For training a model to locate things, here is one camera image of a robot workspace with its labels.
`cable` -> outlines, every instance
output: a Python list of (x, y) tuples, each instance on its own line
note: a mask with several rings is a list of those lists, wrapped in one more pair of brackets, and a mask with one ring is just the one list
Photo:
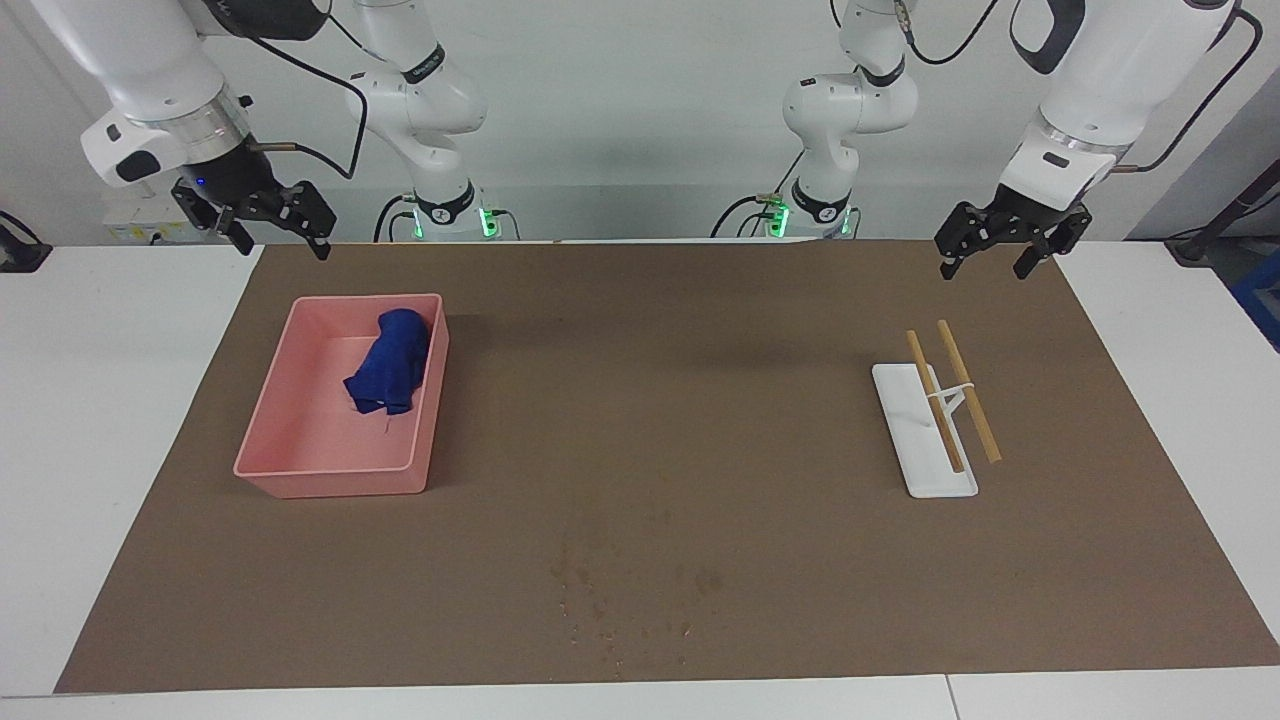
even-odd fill
[(396, 242), (396, 220), (398, 220), (401, 218), (408, 218), (408, 219), (416, 222), (416, 219), (413, 218), (413, 213), (396, 213), (396, 217), (392, 218), (392, 223), (389, 225), (387, 225), (387, 241), (388, 242)]
[(858, 240), (858, 231), (859, 231), (859, 228), (863, 227), (863, 209), (861, 208), (850, 208), (849, 211), (850, 211), (850, 214), (858, 213), (858, 222), (854, 223), (854, 234), (849, 240)]
[[(769, 215), (768, 213), (756, 213), (754, 215), (748, 215), (748, 218), (742, 220), (742, 224), (739, 225), (737, 234), (735, 237), (742, 237), (742, 231), (746, 229), (746, 223), (755, 220), (755, 227), (760, 227), (760, 220), (768, 220), (772, 217), (773, 215)], [(750, 237), (755, 237), (755, 231), (751, 231)]]
[(969, 45), (973, 42), (973, 38), (978, 37), (978, 32), (982, 31), (982, 26), (987, 24), (987, 18), (989, 18), (991, 13), (995, 12), (996, 5), (1000, 4), (1000, 0), (991, 0), (991, 3), (987, 4), (987, 9), (983, 10), (982, 17), (978, 18), (978, 23), (973, 26), (972, 31), (969, 31), (969, 37), (964, 38), (964, 42), (960, 44), (960, 47), (956, 47), (955, 53), (941, 59), (933, 59), (925, 56), (924, 53), (920, 53), (920, 49), (916, 47), (915, 45), (915, 33), (911, 31), (911, 15), (908, 12), (906, 5), (902, 3), (902, 0), (895, 0), (893, 4), (897, 6), (899, 17), (901, 18), (901, 24), (902, 24), (902, 35), (906, 36), (906, 45), (911, 49), (911, 53), (914, 53), (915, 56), (919, 58), (920, 61), (927, 65), (946, 65), (951, 60), (959, 58), (961, 53), (969, 49)]
[(508, 218), (511, 218), (511, 225), (513, 228), (516, 228), (516, 241), (525, 240), (525, 238), (520, 237), (520, 220), (516, 219), (516, 214), (515, 213), (512, 213), (511, 210), (494, 210), (493, 214), (494, 214), (494, 217), (507, 215)]
[[(782, 186), (787, 184), (787, 181), (788, 181), (788, 179), (791, 179), (791, 173), (794, 173), (794, 172), (796, 170), (796, 165), (799, 165), (799, 164), (800, 164), (800, 159), (801, 159), (801, 158), (804, 158), (804, 150), (801, 150), (801, 151), (800, 151), (800, 152), (799, 152), (799, 154), (796, 155), (796, 159), (791, 161), (791, 167), (790, 167), (790, 168), (787, 168), (787, 172), (786, 172), (786, 174), (783, 174), (783, 176), (782, 176), (782, 179), (781, 179), (781, 181), (778, 181), (778, 187), (774, 187), (774, 188), (773, 188), (773, 195), (778, 195), (778, 193), (781, 193), (781, 192), (782, 192)], [(756, 232), (759, 232), (759, 231), (760, 231), (760, 222), (759, 222), (759, 220), (756, 220), (756, 223), (755, 223), (755, 227), (753, 227), (753, 228), (751, 228), (751, 237), (755, 237), (755, 233), (756, 233)]]
[(330, 8), (330, 14), (328, 15), (329, 22), (333, 23), (334, 27), (337, 27), (338, 29), (340, 29), (342, 33), (347, 36), (347, 40), (349, 40), (352, 45), (355, 45), (356, 47), (360, 47), (365, 53), (369, 53), (369, 49), (365, 47), (364, 44), (361, 44), (358, 40), (356, 40), (355, 35), (351, 35), (351, 31), (347, 29), (347, 26), (342, 24), (340, 22), (338, 22), (338, 18), (333, 17), (333, 14), (332, 14), (333, 4), (332, 3), (329, 4), (329, 8)]
[(0, 218), (9, 220), (9, 224), (27, 233), (27, 236), (31, 237), (31, 240), (36, 241), (36, 245), (44, 245), (44, 241), (41, 241), (40, 237), (31, 228), (27, 227), (27, 223), (19, 220), (18, 218), (14, 218), (13, 215), (5, 213), (4, 210), (0, 210)]
[[(1271, 205), (1276, 200), (1280, 200), (1280, 192), (1272, 195), (1266, 201), (1260, 202), (1260, 204), (1254, 205), (1253, 208), (1249, 208), (1248, 210), (1245, 210), (1244, 213), (1242, 213), (1240, 217), (1235, 219), (1235, 222), (1238, 223), (1238, 222), (1243, 220), (1244, 218), (1248, 218), (1249, 215), (1253, 215), (1256, 213), (1261, 213), (1262, 210), (1265, 210), (1267, 208), (1267, 205)], [(1174, 234), (1169, 236), (1165, 240), (1181, 240), (1183, 236), (1196, 234), (1196, 233), (1201, 232), (1202, 229), (1204, 229), (1207, 227), (1208, 225), (1201, 225), (1198, 228), (1192, 228), (1192, 229), (1187, 229), (1187, 231), (1183, 231), (1183, 232), (1175, 232)]]
[(374, 242), (375, 243), (378, 242), (379, 238), (381, 238), (381, 234), (383, 234), (383, 223), (387, 222), (387, 215), (390, 215), (392, 208), (394, 208), (397, 202), (410, 202), (410, 200), (406, 200), (404, 195), (397, 195), (396, 197), (392, 197), (390, 200), (388, 200), (387, 205), (383, 205), (383, 211), (378, 214), (378, 223), (374, 224)]
[(356, 129), (356, 143), (351, 149), (351, 167), (348, 167), (346, 170), (343, 170), (342, 167), (338, 165), (338, 163), (333, 161), (326, 155), (324, 155), (324, 154), (321, 154), (321, 152), (319, 152), (316, 150), (312, 150), (312, 149), (310, 149), (310, 147), (307, 147), (305, 145), (298, 145), (296, 142), (265, 143), (265, 145), (259, 146), (259, 150), (261, 150), (264, 152), (271, 152), (271, 151), (298, 151), (298, 152), (303, 152), (306, 155), (311, 155), (312, 158), (323, 160), (326, 165), (329, 165), (330, 168), (333, 168), (334, 170), (337, 170), (337, 173), (339, 176), (342, 176), (343, 178), (346, 178), (346, 179), (352, 179), (353, 177), (356, 177), (356, 165), (357, 165), (357, 163), (360, 163), (360, 147), (365, 142), (365, 128), (369, 124), (369, 99), (365, 97), (365, 94), (361, 92), (360, 88), (356, 87), (355, 85), (351, 85), (349, 82), (347, 82), (347, 81), (344, 81), (344, 79), (342, 79), (339, 77), (334, 77), (334, 76), (326, 73), (326, 72), (321, 70), (320, 68), (316, 68), (314, 65), (308, 65), (307, 63), (305, 63), (305, 61), (294, 58), (293, 55), (289, 55), (288, 53), (285, 53), (284, 50), (280, 50), (279, 47), (275, 47), (274, 45), (270, 45), (270, 44), (262, 41), (259, 37), (253, 37), (253, 36), (246, 36), (246, 37), (251, 42), (253, 42), (253, 45), (257, 45), (262, 50), (266, 50), (268, 53), (275, 55), (276, 58), (284, 60), (285, 63), (289, 63), (291, 65), (293, 65), (296, 68), (301, 68), (301, 69), (303, 69), (303, 70), (306, 70), (306, 72), (308, 72), (308, 73), (311, 73), (311, 74), (314, 74), (314, 76), (316, 76), (316, 77), (319, 77), (321, 79), (326, 79), (326, 81), (329, 81), (329, 82), (332, 82), (334, 85), (338, 85), (340, 87), (347, 88), (349, 92), (353, 92), (357, 97), (360, 97), (360, 108), (361, 108), (360, 109), (360, 127)]
[(716, 237), (717, 234), (719, 234), (721, 225), (723, 225), (724, 220), (727, 220), (728, 217), (733, 214), (733, 210), (737, 210), (742, 205), (750, 205), (751, 202), (759, 202), (759, 200), (756, 200), (754, 195), (748, 195), (746, 197), (742, 197), (741, 200), (737, 200), (736, 202), (730, 205), (728, 210), (724, 210), (724, 214), (721, 215), (721, 219), (716, 220), (716, 227), (712, 228), (710, 237)]
[(1178, 150), (1178, 146), (1181, 145), (1183, 138), (1187, 137), (1187, 133), (1190, 132), (1190, 129), (1199, 120), (1201, 115), (1204, 114), (1204, 110), (1210, 106), (1211, 102), (1213, 102), (1213, 99), (1216, 99), (1217, 95), (1222, 92), (1222, 88), (1231, 82), (1231, 78), (1234, 78), (1235, 74), (1240, 72), (1240, 68), (1243, 68), (1245, 63), (1248, 63), (1249, 59), (1253, 58), (1253, 53), (1256, 53), (1258, 46), (1262, 45), (1262, 20), (1260, 20), (1257, 17), (1253, 15), (1253, 13), (1245, 10), (1244, 8), (1239, 8), (1235, 12), (1235, 17), (1240, 18), (1242, 20), (1253, 27), (1253, 42), (1249, 44), (1249, 49), (1245, 50), (1243, 55), (1240, 55), (1240, 59), (1236, 60), (1234, 65), (1231, 65), (1231, 69), (1228, 70), (1226, 74), (1222, 76), (1222, 79), (1217, 81), (1217, 85), (1213, 86), (1213, 90), (1211, 90), (1210, 94), (1204, 96), (1204, 100), (1199, 104), (1199, 108), (1197, 108), (1196, 111), (1192, 113), (1190, 119), (1187, 120), (1187, 124), (1183, 126), (1183, 129), (1178, 131), (1178, 135), (1174, 136), (1174, 141), (1170, 142), (1169, 147), (1166, 147), (1165, 151), (1160, 154), (1160, 158), (1156, 158), (1155, 163), (1149, 165), (1117, 165), (1112, 172), (1119, 174), (1149, 173), (1151, 170), (1155, 170), (1156, 168), (1164, 165), (1165, 160), (1167, 160), (1169, 156), (1174, 154), (1174, 150)]

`blue cloth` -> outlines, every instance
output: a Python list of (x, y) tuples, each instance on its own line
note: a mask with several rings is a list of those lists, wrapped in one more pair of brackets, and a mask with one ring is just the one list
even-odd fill
[(422, 384), (430, 331), (421, 315), (403, 307), (379, 315), (378, 328), (381, 334), (343, 384), (361, 414), (385, 407), (388, 415), (402, 415), (412, 409), (413, 391)]

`robotic arm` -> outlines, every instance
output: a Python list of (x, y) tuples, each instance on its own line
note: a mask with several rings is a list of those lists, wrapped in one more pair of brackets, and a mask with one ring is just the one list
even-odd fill
[[(207, 0), (206, 10), (236, 35), (302, 40), (324, 23), (310, 0)], [(81, 136), (84, 154), (110, 186), (179, 169), (174, 197), (193, 224), (248, 254), (241, 220), (264, 220), (302, 236), (321, 260), (335, 217), (302, 181), (284, 187), (256, 149), (227, 81), (204, 54), (179, 0), (40, 0), (36, 10), (76, 60), (106, 88), (111, 110)]]
[(906, 127), (919, 104), (895, 0), (850, 0), (842, 26), (840, 44), (854, 70), (794, 83), (783, 106), (787, 127), (804, 142), (790, 190), (790, 205), (801, 211), (794, 224), (819, 237), (838, 233), (847, 215), (858, 174), (849, 140)]
[(1052, 77), (986, 208), (959, 204), (934, 237), (942, 275), (996, 243), (1029, 243), (1014, 265), (1025, 278), (1071, 251), (1092, 222), (1084, 193), (1114, 172), (1147, 120), (1226, 31), (1231, 0), (1047, 0), (1053, 15), (1036, 50), (1019, 55)]
[[(394, 68), (357, 74), (369, 97), (369, 129), (408, 167), (420, 228), (449, 240), (498, 233), (449, 135), (475, 132), (488, 104), (470, 77), (445, 55), (422, 0), (355, 0), (366, 49)], [(352, 113), (360, 106), (349, 101)]]

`white stand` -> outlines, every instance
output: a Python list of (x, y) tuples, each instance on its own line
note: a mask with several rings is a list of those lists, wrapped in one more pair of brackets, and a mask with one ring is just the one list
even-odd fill
[[(938, 387), (938, 377), (929, 366), (933, 375), (933, 384)], [(969, 465), (969, 456), (960, 442), (960, 433), (951, 416), (964, 402), (964, 388), (972, 383), (960, 384), (937, 393), (942, 401), (947, 427), (943, 432), (951, 433), (955, 438), (956, 448), (960, 451), (960, 460), (964, 471), (956, 473), (951, 469), (947, 459), (947, 448), (942, 445), (942, 436), (933, 421), (933, 411), (929, 410), (929, 400), (920, 383), (920, 374), (913, 364), (876, 365), (872, 368), (872, 378), (876, 380), (876, 391), (879, 393), (881, 405), (884, 409), (884, 419), (888, 421), (890, 436), (893, 437), (893, 448), (897, 451), (897, 461), (902, 466), (902, 477), (906, 479), (906, 489), (911, 497), (973, 497), (978, 495), (978, 480), (973, 477), (973, 468)]]

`brown mat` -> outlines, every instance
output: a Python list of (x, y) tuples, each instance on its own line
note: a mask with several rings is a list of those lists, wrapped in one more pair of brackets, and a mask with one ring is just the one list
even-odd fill
[[(269, 247), (58, 692), (1280, 664), (1015, 255), (948, 284), (931, 243)], [(375, 292), (445, 299), (431, 487), (236, 479), (289, 304)], [(938, 318), (1007, 457), (973, 500), (906, 495), (870, 379), (915, 327), (950, 380)]]

